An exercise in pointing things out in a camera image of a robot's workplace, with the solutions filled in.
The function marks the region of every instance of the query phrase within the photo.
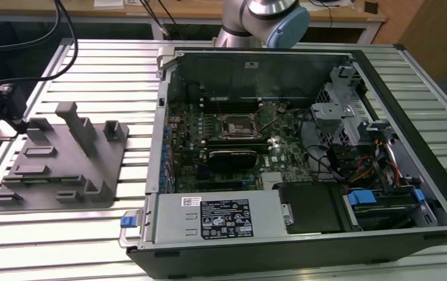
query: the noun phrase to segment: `cable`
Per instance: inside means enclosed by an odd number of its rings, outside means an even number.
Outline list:
[[[347,179],[345,179],[343,176],[340,176],[340,175],[337,174],[337,172],[329,167],[328,164],[325,164],[323,161],[320,161],[317,158],[315,158],[313,155],[312,155],[308,151],[304,151],[304,154],[305,154],[305,155],[307,155],[315,162],[317,162],[319,165],[321,165],[321,166],[329,171],[329,173],[332,174],[332,176],[333,176],[333,178],[336,179],[336,181],[343,182],[343,183],[347,182]]]
[[[327,7],[327,9],[329,10],[329,28],[332,28],[331,7],[339,7],[340,5],[325,5],[324,2],[320,2],[320,1],[319,1],[319,3],[320,3],[321,5],[319,5],[319,4],[315,4],[315,3],[312,2],[312,0],[308,0],[308,2],[309,2],[313,6],[317,6],[317,7]]]
[[[399,177],[400,177],[400,171],[399,171],[399,168],[396,166],[396,164],[393,162],[389,162],[387,161],[388,164],[391,164],[391,166],[393,167],[395,169],[395,186],[396,187],[401,187],[400,185],[400,180],[399,180]]]
[[[167,12],[168,17],[171,18],[171,21],[173,22],[175,29],[176,29],[176,31],[179,32],[181,39],[185,40],[185,36],[184,36],[184,34],[183,34],[181,30],[180,30],[180,27],[181,27],[181,26],[175,22],[175,19],[173,19],[173,17],[171,16],[169,11],[168,11],[167,7],[165,7],[164,4],[163,4],[163,1],[161,1],[161,0],[157,0],[157,2],[159,2],[159,4],[161,5],[163,10]]]
[[[77,58],[77,52],[79,52],[79,45],[77,45],[77,38],[76,38],[76,30],[75,30],[75,25],[72,24],[69,14],[67,13],[65,7],[61,3],[61,0],[55,0],[57,3],[57,6],[60,7],[61,13],[64,14],[64,17],[67,19],[67,24],[69,26],[69,31],[71,31],[71,36],[72,36],[72,41],[75,42],[75,53],[72,55],[72,59],[68,63],[68,65],[55,74],[47,77],[25,77],[25,78],[12,78],[12,79],[4,79],[0,80],[0,85],[4,84],[11,84],[11,83],[21,83],[21,82],[32,82],[32,81],[49,81],[60,77],[72,67],[75,64],[76,58]]]
[[[164,27],[164,25],[161,24],[161,22],[159,21],[156,14],[153,13],[151,4],[148,3],[148,0],[140,0],[140,3],[144,5],[144,9],[149,15],[149,17],[152,18],[152,20],[155,21],[155,23],[159,26],[159,29],[161,30],[163,34],[167,36],[167,39],[171,40],[171,36],[169,36],[169,32],[168,29]]]
[[[61,17],[60,9],[59,9],[59,0],[53,0],[53,3],[55,3],[55,10],[56,10],[56,19],[55,19],[55,24],[53,24],[52,30],[41,38],[39,38],[36,40],[32,40],[32,41],[25,42],[25,43],[0,46],[0,52],[33,47],[33,46],[44,43],[49,38],[53,37],[55,33],[57,32],[57,28],[59,28],[59,25],[60,25],[60,17]]]

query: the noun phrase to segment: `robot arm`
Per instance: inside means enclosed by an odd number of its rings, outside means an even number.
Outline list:
[[[291,48],[309,22],[297,0],[224,0],[216,47]]]

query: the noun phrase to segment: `black cable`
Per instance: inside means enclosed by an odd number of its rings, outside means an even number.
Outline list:
[[[167,28],[164,27],[164,25],[161,24],[161,22],[159,21],[156,13],[153,13],[151,4],[148,3],[148,0],[140,0],[140,3],[144,5],[144,9],[145,9],[149,17],[152,18],[152,20],[157,24],[159,28],[161,29],[163,34],[167,36],[167,39],[171,40],[169,32],[168,32]]]
[[[157,2],[159,2],[159,4],[161,5],[163,10],[167,12],[168,17],[171,18],[171,21],[173,22],[175,29],[176,29],[176,31],[179,32],[181,39],[185,40],[185,36],[184,36],[184,34],[181,33],[181,29],[180,29],[181,26],[175,22],[175,19],[173,19],[173,17],[171,16],[169,11],[168,11],[167,7],[165,7],[164,4],[163,4],[163,1],[161,1],[161,0],[157,0]]]
[[[340,176],[337,174],[337,172],[329,167],[328,164],[325,164],[323,161],[320,161],[316,157],[313,157],[313,155],[308,152],[307,148],[304,147],[303,145],[303,139],[301,139],[301,127],[303,127],[303,123],[305,122],[307,120],[307,113],[304,113],[303,115],[303,118],[301,118],[301,124],[299,126],[299,130],[297,130],[297,134],[299,134],[299,139],[300,139],[300,146],[301,146],[301,149],[304,151],[304,154],[315,161],[317,162],[319,165],[323,165],[323,167],[328,170],[328,172],[332,174],[333,178],[336,179],[336,181],[341,182],[341,183],[345,183],[347,182],[347,179]]]
[[[151,5],[148,4],[148,0],[140,0],[140,3],[143,4],[144,6],[144,9],[149,15],[149,17],[152,18],[152,20],[155,21],[155,23],[161,26],[161,23],[159,22],[159,19],[156,17],[156,14],[153,13],[152,11],[152,8],[151,8]]]
[[[328,164],[325,164],[323,161],[320,161],[317,158],[313,157],[313,155],[308,152],[304,151],[304,154],[315,161],[317,162],[319,165],[323,165],[323,167],[329,171],[332,174],[333,178],[336,179],[337,182],[345,183],[347,179],[337,174],[337,172],[329,167]]]
[[[60,77],[72,67],[75,64],[76,58],[77,58],[77,52],[79,52],[79,46],[77,46],[77,38],[76,38],[76,31],[75,31],[75,25],[72,24],[69,14],[67,13],[65,7],[61,3],[61,0],[55,0],[59,4],[61,13],[64,14],[64,17],[67,19],[67,24],[69,26],[72,41],[75,42],[75,54],[72,55],[72,59],[68,63],[68,65],[52,76],[47,77],[25,77],[25,78],[12,78],[12,79],[4,79],[0,80],[0,85],[11,84],[11,83],[20,83],[20,82],[32,82],[32,81],[49,81]]]
[[[55,33],[57,32],[57,28],[60,25],[60,8],[59,8],[59,0],[53,0],[55,3],[55,10],[56,10],[56,19],[55,19],[55,24],[52,30],[39,39],[32,40],[25,43],[19,43],[19,44],[12,44],[12,45],[5,45],[0,46],[0,52],[11,51],[11,50],[17,50],[28,47],[33,47],[41,43],[44,43],[49,38],[53,37]]]
[[[309,2],[313,6],[317,6],[317,7],[327,7],[327,9],[329,10],[329,28],[332,28],[331,7],[339,7],[340,5],[325,5],[324,2],[320,2],[320,1],[319,1],[319,3],[320,3],[321,5],[319,5],[319,4],[315,4],[315,3],[312,2],[312,0],[308,0],[308,2]]]

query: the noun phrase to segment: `motherboard chip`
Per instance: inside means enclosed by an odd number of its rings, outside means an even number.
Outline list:
[[[221,117],[220,138],[255,139],[260,136],[255,115],[227,115]]]

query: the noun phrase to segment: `warning symbols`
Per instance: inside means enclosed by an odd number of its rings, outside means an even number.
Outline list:
[[[203,239],[253,236],[248,199],[201,201]]]

